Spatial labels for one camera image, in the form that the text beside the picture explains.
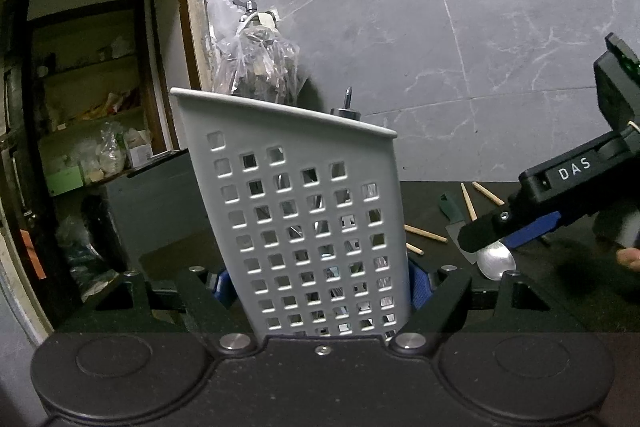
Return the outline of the right hand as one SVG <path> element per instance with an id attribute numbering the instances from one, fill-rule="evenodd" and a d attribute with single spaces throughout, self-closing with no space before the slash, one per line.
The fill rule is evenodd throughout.
<path id="1" fill-rule="evenodd" d="M 640 249 L 639 248 L 623 248 L 616 251 L 616 260 L 620 265 L 628 270 L 640 271 Z"/>

